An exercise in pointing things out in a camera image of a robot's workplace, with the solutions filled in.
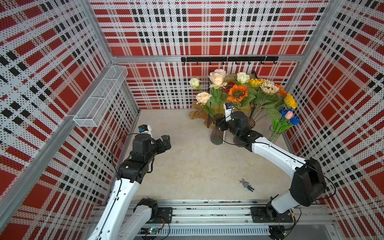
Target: pink tulip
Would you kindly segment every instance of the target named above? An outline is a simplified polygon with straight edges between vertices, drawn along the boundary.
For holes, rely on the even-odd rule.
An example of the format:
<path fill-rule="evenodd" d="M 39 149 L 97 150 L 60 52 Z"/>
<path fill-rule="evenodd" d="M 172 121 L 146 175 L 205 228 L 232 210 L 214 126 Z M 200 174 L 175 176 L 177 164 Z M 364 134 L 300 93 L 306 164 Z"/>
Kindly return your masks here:
<path fill-rule="evenodd" d="M 284 116 L 286 119 L 291 119 L 293 117 L 293 112 L 291 111 L 288 111 L 285 116 Z"/>

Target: beige floor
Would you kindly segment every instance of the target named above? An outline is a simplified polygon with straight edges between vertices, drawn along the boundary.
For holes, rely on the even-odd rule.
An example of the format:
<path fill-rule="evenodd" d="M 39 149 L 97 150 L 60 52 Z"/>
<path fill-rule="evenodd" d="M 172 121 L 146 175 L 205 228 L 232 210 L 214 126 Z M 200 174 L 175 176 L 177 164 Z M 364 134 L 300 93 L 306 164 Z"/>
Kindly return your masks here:
<path fill-rule="evenodd" d="M 264 157 L 245 148 L 211 143 L 212 129 L 202 119 L 189 119 L 189 113 L 185 109 L 141 111 L 137 126 L 150 125 L 155 139 L 169 135 L 172 148 L 155 157 L 154 171 L 146 174 L 134 199 L 269 199 L 290 187 L 288 175 Z M 266 134 L 269 125 L 264 118 L 254 130 Z M 287 149 L 283 137 L 276 144 Z M 241 178 L 255 190 L 244 188 Z"/>

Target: clear glass vase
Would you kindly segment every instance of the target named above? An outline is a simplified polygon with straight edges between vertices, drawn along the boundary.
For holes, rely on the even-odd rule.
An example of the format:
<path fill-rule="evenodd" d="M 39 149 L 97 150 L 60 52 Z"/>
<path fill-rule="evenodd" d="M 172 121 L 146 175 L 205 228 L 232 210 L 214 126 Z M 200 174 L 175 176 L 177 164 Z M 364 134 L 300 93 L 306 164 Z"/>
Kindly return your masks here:
<path fill-rule="evenodd" d="M 272 125 L 269 126 L 267 138 L 271 143 L 275 143 L 277 139 L 280 137 L 281 133 L 275 133 L 272 131 Z"/>

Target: cream rose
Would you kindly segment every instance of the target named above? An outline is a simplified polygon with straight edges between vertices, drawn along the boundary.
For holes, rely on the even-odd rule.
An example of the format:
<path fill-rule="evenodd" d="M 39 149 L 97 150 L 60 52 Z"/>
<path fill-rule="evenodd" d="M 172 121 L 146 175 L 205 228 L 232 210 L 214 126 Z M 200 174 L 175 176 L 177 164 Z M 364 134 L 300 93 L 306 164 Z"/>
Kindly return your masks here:
<path fill-rule="evenodd" d="M 198 88 L 200 86 L 200 80 L 197 79 L 197 78 L 191 78 L 191 80 L 189 80 L 189 84 L 193 87 L 193 88 Z"/>
<path fill-rule="evenodd" d="M 249 75 L 246 73 L 237 73 L 237 81 L 241 84 L 245 84 L 249 80 Z"/>
<path fill-rule="evenodd" d="M 276 87 L 273 82 L 268 81 L 268 80 L 264 81 L 260 85 L 260 89 L 263 92 L 265 92 L 267 95 L 275 95 L 275 93 L 280 91 L 280 89 L 278 87 Z"/>
<path fill-rule="evenodd" d="M 201 105 L 206 104 L 211 97 L 212 95 L 207 92 L 202 92 L 196 95 L 196 99 L 198 103 L 201 103 Z"/>
<path fill-rule="evenodd" d="M 209 85 L 210 88 L 220 88 L 224 87 L 227 83 L 223 83 L 225 76 L 227 73 L 223 69 L 216 69 L 214 72 L 209 74 L 209 80 L 212 82 Z"/>

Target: blue tulip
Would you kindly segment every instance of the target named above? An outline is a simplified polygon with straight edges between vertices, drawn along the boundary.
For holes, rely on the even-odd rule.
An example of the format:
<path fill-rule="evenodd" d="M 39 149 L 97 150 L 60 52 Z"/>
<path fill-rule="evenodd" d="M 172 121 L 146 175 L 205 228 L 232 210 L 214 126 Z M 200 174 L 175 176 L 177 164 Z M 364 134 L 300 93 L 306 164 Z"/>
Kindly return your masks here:
<path fill-rule="evenodd" d="M 300 122 L 300 118 L 298 117 L 298 116 L 296 116 L 296 117 L 293 117 L 293 118 L 291 118 L 291 123 L 293 124 L 293 125 L 297 125 L 297 124 L 299 124 L 299 122 Z"/>
<path fill-rule="evenodd" d="M 283 117 L 284 117 L 285 114 L 287 113 L 287 111 L 285 111 L 284 108 L 282 108 L 279 112 L 281 113 L 281 115 L 282 115 Z"/>

